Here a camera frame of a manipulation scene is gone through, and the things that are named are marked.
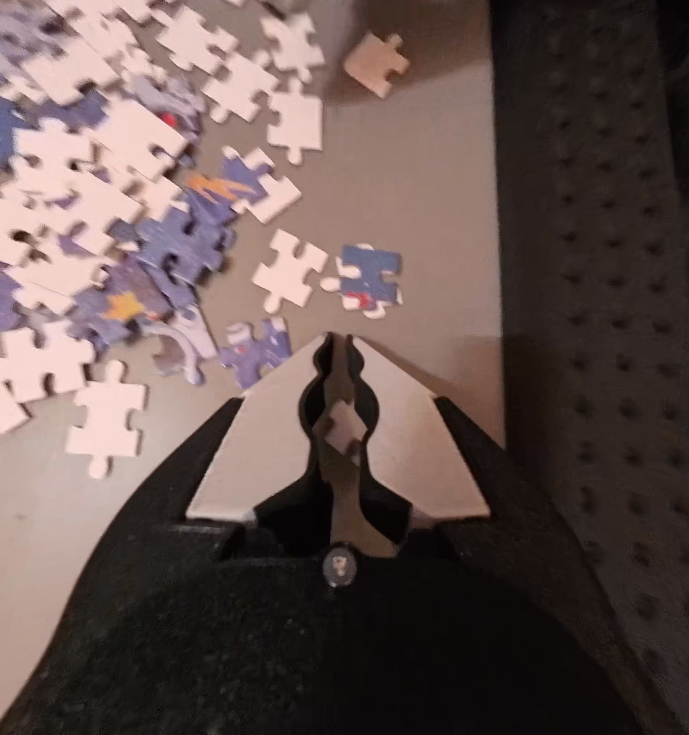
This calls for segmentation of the white puzzle piece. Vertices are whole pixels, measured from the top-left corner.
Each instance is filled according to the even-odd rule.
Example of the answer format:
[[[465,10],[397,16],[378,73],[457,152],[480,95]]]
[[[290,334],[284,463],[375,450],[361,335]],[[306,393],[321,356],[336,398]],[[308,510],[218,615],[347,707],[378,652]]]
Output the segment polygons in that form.
[[[360,452],[367,426],[355,410],[354,403],[338,399],[316,425],[318,436],[351,464],[360,466]]]

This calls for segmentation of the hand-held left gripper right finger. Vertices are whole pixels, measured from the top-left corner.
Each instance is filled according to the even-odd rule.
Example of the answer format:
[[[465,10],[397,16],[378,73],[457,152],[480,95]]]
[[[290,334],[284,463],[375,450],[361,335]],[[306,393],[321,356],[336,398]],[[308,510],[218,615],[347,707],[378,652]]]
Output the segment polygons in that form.
[[[359,501],[369,523],[489,518],[489,505],[437,396],[365,340],[346,340],[360,441]]]

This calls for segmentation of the dark blue red-marked puzzle piece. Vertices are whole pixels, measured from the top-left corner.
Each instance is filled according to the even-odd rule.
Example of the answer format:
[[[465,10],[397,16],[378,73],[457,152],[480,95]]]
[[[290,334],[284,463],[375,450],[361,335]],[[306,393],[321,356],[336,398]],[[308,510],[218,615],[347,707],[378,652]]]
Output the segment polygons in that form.
[[[319,286],[325,292],[338,294],[346,311],[381,320],[389,307],[403,303],[401,289],[393,280],[402,270],[400,253],[366,243],[346,244],[335,257],[335,266],[337,275],[322,278]]]

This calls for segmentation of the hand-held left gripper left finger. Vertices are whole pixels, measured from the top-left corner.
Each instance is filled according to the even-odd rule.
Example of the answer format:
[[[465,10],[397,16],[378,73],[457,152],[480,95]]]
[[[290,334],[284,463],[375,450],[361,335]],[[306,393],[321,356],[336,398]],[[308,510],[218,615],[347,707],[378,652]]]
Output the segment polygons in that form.
[[[263,505],[316,467],[333,335],[324,333],[246,390],[186,518],[255,522]]]

